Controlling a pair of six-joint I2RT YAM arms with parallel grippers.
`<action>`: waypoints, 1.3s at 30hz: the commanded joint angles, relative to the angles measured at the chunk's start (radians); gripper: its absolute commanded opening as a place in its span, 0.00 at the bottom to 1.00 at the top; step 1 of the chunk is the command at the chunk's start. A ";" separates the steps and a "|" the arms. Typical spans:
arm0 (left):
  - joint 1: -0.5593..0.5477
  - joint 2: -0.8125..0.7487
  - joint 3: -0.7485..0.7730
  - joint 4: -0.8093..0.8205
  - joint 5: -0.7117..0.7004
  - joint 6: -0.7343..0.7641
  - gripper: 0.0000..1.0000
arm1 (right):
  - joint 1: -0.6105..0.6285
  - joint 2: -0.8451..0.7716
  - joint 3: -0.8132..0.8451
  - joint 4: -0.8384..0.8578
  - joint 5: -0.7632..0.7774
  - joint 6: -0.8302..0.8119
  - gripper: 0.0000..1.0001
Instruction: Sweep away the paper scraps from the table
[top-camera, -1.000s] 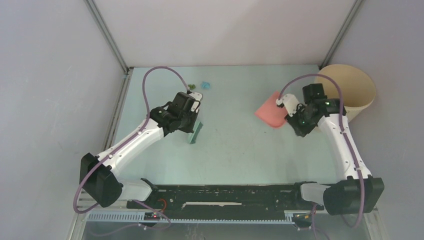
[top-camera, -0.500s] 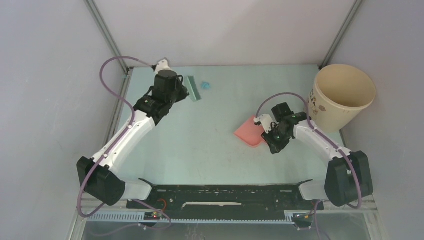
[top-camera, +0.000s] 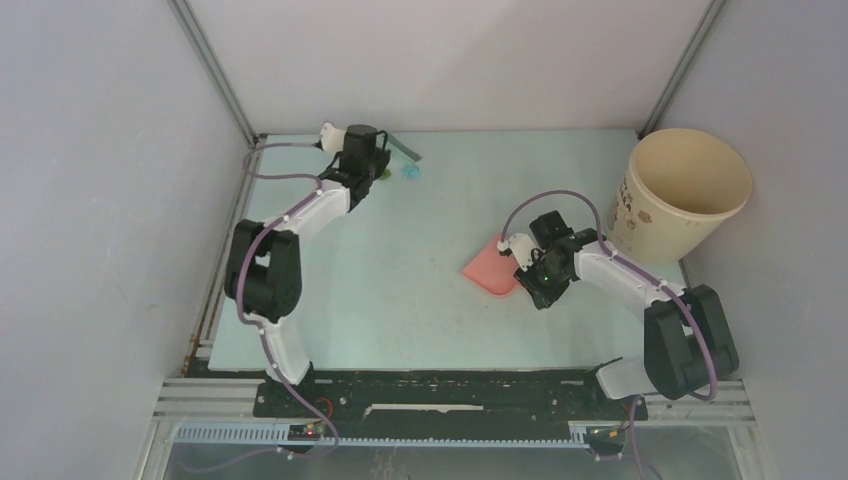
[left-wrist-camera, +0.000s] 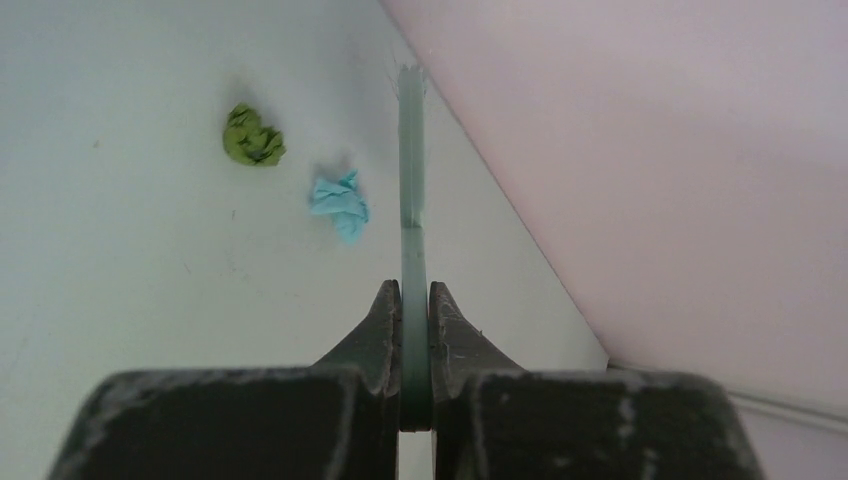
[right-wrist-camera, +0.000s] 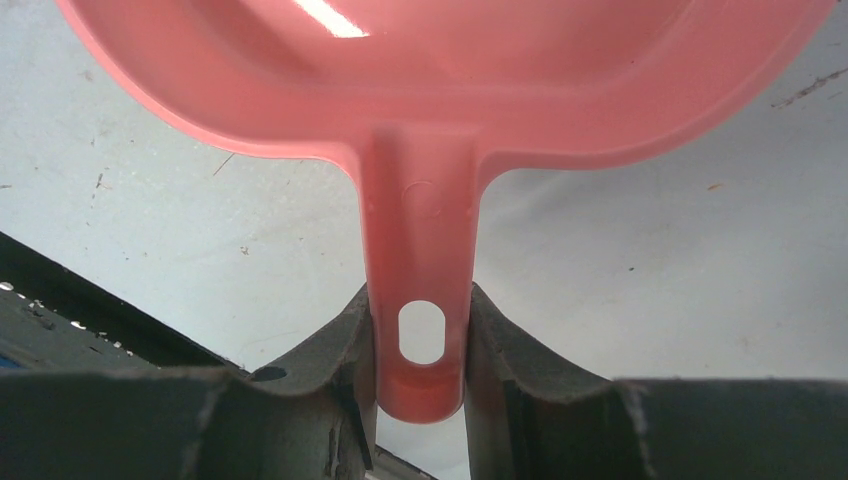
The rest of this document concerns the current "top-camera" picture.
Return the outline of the green plastic brush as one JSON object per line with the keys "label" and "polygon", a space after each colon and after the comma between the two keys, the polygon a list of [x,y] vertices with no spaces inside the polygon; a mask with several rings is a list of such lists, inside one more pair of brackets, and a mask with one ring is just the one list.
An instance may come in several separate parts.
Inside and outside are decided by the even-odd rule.
{"label": "green plastic brush", "polygon": [[412,148],[401,142],[394,134],[387,134],[388,144],[393,153],[401,155],[408,162],[417,163],[422,160],[422,155],[414,151]]}

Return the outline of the pink plastic dustpan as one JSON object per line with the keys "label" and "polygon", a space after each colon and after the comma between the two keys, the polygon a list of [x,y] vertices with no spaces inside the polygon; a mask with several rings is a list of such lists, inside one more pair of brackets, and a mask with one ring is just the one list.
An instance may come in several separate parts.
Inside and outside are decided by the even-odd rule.
{"label": "pink plastic dustpan", "polygon": [[499,239],[495,235],[461,270],[461,274],[489,295],[505,298],[520,286],[514,277],[518,263],[513,257],[501,254],[497,248]]}

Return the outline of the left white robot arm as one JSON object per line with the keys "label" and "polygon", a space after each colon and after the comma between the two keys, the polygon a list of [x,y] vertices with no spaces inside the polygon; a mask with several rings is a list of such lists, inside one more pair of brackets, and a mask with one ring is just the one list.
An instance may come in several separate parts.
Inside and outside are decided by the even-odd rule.
{"label": "left white robot arm", "polygon": [[316,403],[315,388],[302,380],[311,361],[291,317],[303,290],[302,244],[356,208],[391,159],[388,133],[369,125],[339,129],[326,122],[313,146],[331,155],[330,164],[295,176],[312,187],[284,212],[234,226],[224,277],[238,320],[258,332],[269,376],[283,383],[278,404],[297,417]]}

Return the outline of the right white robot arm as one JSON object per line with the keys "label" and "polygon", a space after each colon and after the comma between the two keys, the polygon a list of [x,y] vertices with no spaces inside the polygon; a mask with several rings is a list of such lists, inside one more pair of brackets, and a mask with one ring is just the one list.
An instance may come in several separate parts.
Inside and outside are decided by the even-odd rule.
{"label": "right white robot arm", "polygon": [[514,277],[534,306],[547,309],[575,282],[592,284],[622,302],[642,322],[643,352],[593,369],[581,392],[585,411],[606,418],[622,399],[660,394],[676,400],[709,397],[713,382],[736,372],[739,355],[719,295],[658,279],[613,250],[596,230],[574,231],[551,211],[496,244],[512,257]]}

